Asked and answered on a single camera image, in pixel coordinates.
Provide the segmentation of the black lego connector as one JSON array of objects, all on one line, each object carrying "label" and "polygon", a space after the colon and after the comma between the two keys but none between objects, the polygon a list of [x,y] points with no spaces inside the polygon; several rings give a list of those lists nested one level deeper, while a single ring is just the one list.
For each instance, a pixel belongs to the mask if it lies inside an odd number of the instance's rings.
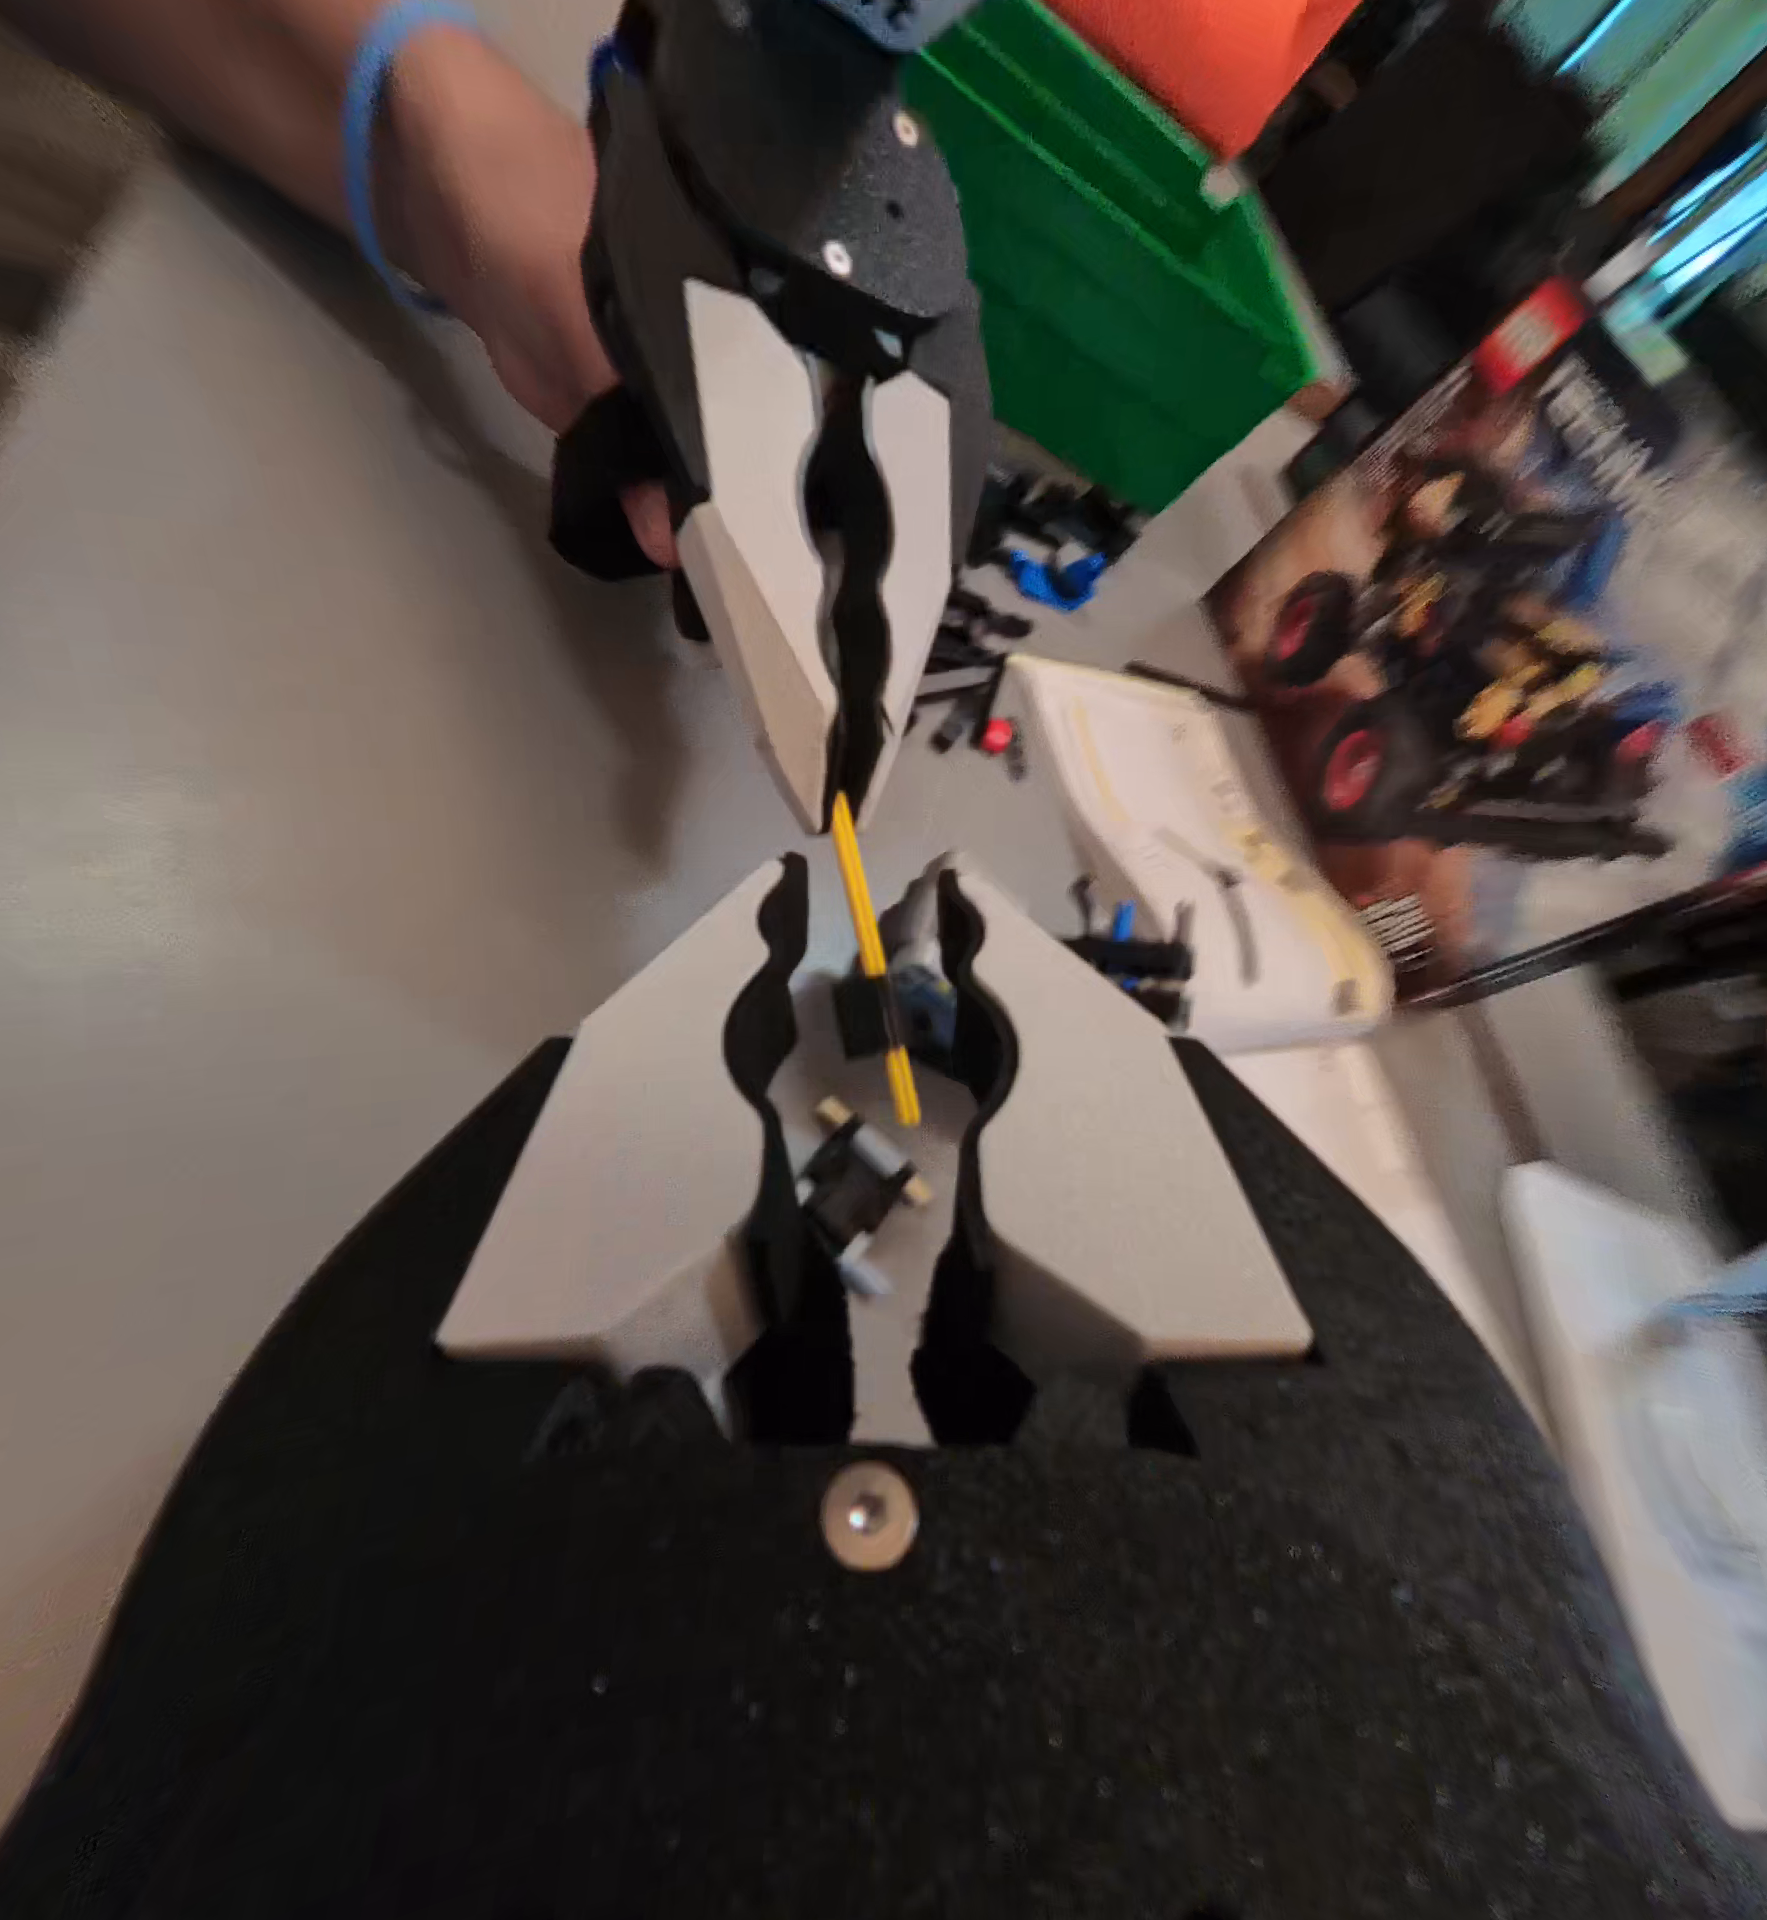
[{"label": "black lego connector", "polygon": [[851,967],[830,983],[830,1010],[843,1059],[863,1062],[909,1053],[911,1032],[894,971]]}]

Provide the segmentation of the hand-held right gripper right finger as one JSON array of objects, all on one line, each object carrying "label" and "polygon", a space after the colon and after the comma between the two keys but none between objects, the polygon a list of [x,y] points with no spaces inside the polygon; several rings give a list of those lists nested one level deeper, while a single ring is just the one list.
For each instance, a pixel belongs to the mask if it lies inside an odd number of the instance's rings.
[{"label": "hand-held right gripper right finger", "polygon": [[920,877],[970,1103],[909,1374],[939,1448],[1197,1448],[1183,1368],[1296,1364],[1310,1321],[1176,1041],[988,873]]}]

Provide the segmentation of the small black lego subassembly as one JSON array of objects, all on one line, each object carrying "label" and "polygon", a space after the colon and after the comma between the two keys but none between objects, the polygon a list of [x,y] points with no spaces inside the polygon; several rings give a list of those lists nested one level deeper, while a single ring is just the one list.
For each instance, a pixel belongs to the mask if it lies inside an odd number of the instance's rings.
[{"label": "small black lego subassembly", "polygon": [[801,1219],[847,1292],[888,1298],[894,1282],[869,1259],[878,1232],[901,1209],[925,1209],[932,1188],[883,1130],[835,1095],[814,1107],[822,1139],[795,1174]]}]

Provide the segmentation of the green plastic bin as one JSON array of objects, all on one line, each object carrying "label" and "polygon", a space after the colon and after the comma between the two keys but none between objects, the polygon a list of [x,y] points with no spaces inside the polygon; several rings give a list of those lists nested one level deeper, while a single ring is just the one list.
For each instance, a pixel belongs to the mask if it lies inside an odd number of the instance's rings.
[{"label": "green plastic bin", "polygon": [[1251,191],[1044,3],[992,1],[903,95],[967,228],[994,418],[1159,515],[1319,381]]}]

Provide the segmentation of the person's left hand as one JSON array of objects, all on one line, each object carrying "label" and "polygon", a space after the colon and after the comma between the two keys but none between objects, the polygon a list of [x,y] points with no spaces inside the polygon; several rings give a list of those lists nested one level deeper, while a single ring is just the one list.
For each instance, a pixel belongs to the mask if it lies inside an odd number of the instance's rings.
[{"label": "person's left hand", "polygon": [[412,277],[555,434],[616,373],[581,287],[597,166],[581,125],[479,31],[432,27],[391,65],[392,181]]}]

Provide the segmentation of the lego instruction booklet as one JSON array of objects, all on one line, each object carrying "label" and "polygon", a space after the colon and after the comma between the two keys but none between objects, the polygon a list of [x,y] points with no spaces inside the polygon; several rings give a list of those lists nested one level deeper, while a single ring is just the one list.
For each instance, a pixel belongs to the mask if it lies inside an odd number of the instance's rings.
[{"label": "lego instruction booklet", "polygon": [[1183,1034],[1230,1066],[1443,1284],[1546,1427],[1663,1711],[1712,1800],[1767,1835],[1767,1253],[1729,1259],[1663,1153],[1593,996],[1496,1017],[1496,1059],[1567,1071],[1574,1123],[1499,1144],[1456,1015],[1393,1027],[1361,925],[1278,837],[1187,688],[1026,658],[1006,691],[1099,908],[1195,951]]}]

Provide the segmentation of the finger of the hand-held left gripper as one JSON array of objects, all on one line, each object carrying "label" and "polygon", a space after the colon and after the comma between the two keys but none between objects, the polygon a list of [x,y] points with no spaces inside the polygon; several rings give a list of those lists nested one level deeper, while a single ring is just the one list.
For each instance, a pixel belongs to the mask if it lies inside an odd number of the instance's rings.
[{"label": "finger of the hand-held left gripper", "polygon": [[678,559],[750,744],[799,830],[827,837],[852,658],[841,540],[814,529],[807,482],[843,381],[747,294],[688,278],[683,320],[707,492],[681,520]]},{"label": "finger of the hand-held left gripper", "polygon": [[841,790],[878,802],[953,582],[950,405],[916,374],[863,389],[845,492]]}]

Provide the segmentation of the pile of lego beams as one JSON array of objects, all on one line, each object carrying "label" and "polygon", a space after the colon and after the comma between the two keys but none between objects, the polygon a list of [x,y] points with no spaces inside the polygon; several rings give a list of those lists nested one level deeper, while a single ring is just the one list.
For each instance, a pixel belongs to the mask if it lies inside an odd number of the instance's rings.
[{"label": "pile of lego beams", "polygon": [[1031,637],[1035,610],[1082,610],[1148,525],[1148,514],[1106,486],[992,461],[911,696],[909,725],[923,725],[931,754],[1013,752],[1016,726],[996,710],[1006,659]]}]

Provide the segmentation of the partly built lego model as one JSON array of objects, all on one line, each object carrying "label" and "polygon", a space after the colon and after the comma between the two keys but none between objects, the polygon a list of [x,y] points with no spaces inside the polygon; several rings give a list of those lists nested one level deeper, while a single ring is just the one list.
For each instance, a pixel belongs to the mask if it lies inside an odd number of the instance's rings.
[{"label": "partly built lego model", "polygon": [[[1077,879],[1070,895],[1082,921],[1060,945],[1167,1028],[1187,1027],[1195,948],[1183,938],[1138,938],[1133,902],[1116,908],[1109,922],[1096,922],[1087,875]],[[943,959],[937,883],[929,877],[914,882],[896,906],[882,913],[878,926],[909,1057],[949,1068],[958,998]]]}]

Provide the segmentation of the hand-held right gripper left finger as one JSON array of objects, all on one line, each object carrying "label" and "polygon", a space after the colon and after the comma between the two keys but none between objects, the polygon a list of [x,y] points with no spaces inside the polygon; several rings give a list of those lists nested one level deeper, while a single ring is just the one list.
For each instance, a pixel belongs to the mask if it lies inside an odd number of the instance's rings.
[{"label": "hand-held right gripper left finger", "polygon": [[851,1438],[847,1291],[771,1098],[807,921],[804,857],[769,859],[584,1017],[440,1324],[445,1355],[678,1370],[753,1443]]}]

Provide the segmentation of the blue wristband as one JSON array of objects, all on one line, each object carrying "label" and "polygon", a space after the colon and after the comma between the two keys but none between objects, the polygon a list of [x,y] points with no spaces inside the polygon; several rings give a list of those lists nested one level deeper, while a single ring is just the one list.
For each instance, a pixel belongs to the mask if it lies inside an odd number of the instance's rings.
[{"label": "blue wristband", "polygon": [[394,58],[429,31],[476,33],[479,27],[470,3],[384,1],[363,27],[341,80],[338,157],[349,244],[394,308],[429,320],[443,318],[445,306],[397,268],[381,235],[375,193],[376,132]]}]

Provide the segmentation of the lego set box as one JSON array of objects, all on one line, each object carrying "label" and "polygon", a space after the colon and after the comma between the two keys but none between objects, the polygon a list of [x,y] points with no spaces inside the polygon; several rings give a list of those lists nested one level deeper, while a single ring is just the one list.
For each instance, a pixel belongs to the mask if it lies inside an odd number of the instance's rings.
[{"label": "lego set box", "polygon": [[1402,1004],[1767,887],[1767,482],[1570,280],[1204,604]]}]

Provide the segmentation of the yellow lego axle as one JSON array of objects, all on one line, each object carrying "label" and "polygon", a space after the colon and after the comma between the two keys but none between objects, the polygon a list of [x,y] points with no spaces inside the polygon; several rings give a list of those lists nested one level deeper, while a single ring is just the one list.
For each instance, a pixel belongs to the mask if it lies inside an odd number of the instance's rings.
[{"label": "yellow lego axle", "polygon": [[828,838],[854,933],[857,967],[865,986],[871,990],[880,1028],[886,1038],[886,1071],[896,1120],[901,1128],[914,1130],[920,1123],[917,1088],[909,1053],[899,1030],[896,987],[891,983],[890,961],[858,850],[852,807],[845,790],[832,797]]}]

